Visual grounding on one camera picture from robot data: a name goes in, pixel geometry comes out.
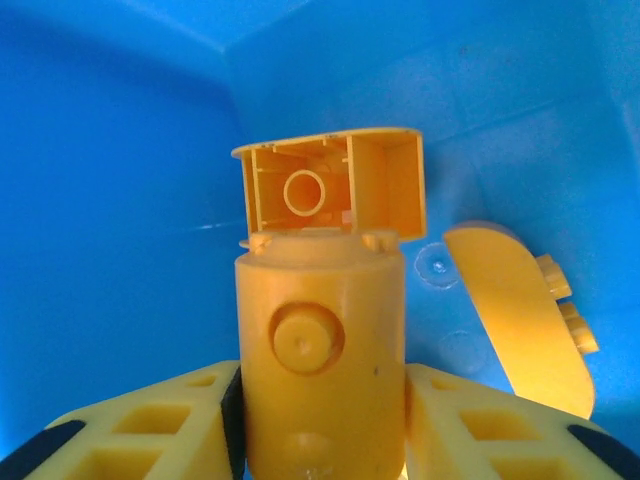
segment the blue plastic wall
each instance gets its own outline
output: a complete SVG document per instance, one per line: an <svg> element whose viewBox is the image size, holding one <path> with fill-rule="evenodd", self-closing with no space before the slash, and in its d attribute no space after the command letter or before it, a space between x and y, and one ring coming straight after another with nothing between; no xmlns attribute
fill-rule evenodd
<svg viewBox="0 0 640 480"><path fill-rule="evenodd" d="M7 0L0 95L0 457L237 357L230 149L373 125L425 135L407 359L509 390L441 240L500 223L562 265L640 452L640 1Z"/></svg>

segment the black rubber strip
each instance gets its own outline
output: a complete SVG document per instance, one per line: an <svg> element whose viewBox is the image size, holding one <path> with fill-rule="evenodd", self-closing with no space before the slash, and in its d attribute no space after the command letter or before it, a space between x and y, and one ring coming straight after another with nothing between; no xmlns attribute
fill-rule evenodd
<svg viewBox="0 0 640 480"><path fill-rule="evenodd" d="M240 367L222 397L221 407L224 436L227 442L233 480L242 480L247 459L247 445L244 433L244 398Z"/></svg>
<svg viewBox="0 0 640 480"><path fill-rule="evenodd" d="M24 480L85 426L70 420L38 433L0 462L0 480Z"/></svg>
<svg viewBox="0 0 640 480"><path fill-rule="evenodd" d="M624 480L640 479L640 457L618 440L582 425L569 425L567 430Z"/></svg>

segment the blue bin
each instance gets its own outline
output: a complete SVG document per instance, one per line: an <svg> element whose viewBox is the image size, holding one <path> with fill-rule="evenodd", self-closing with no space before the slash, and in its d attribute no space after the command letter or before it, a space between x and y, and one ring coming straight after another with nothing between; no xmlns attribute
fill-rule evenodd
<svg viewBox="0 0 640 480"><path fill-rule="evenodd" d="M237 358L230 150L378 125L425 137L407 360L509 390L442 244L502 224L563 267L593 419L640 452L640 2L196 3L0 6L0 458Z"/></svg>

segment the circular knob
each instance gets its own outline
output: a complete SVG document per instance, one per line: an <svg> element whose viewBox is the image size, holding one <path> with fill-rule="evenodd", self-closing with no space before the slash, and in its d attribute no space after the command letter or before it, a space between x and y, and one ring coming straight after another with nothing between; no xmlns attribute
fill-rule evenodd
<svg viewBox="0 0 640 480"><path fill-rule="evenodd" d="M273 350L286 369L316 373L339 355L340 331L340 322L330 310L316 304L290 305L281 310Z"/></svg>

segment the yellow plastic toy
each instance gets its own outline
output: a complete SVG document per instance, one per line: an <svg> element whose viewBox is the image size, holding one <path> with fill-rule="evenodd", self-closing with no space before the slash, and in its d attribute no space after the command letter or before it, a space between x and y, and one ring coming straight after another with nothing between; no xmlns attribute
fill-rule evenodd
<svg viewBox="0 0 640 480"><path fill-rule="evenodd" d="M255 478L397 478L404 464L397 235L253 234L236 261L236 282Z"/></svg>
<svg viewBox="0 0 640 480"><path fill-rule="evenodd" d="M516 395L589 418L593 380L582 356L598 350L550 255L534 258L501 227L461 225L445 243Z"/></svg>
<svg viewBox="0 0 640 480"><path fill-rule="evenodd" d="M417 132L375 129L237 150L251 232L236 261L240 369L71 412L1 462L0 479L241 480L245 460L255 480L640 478L640 459L585 419L405 366L398 242L425 221L394 218L392 203L424 208L420 145ZM349 195L336 193L342 163L320 168L334 155Z"/></svg>

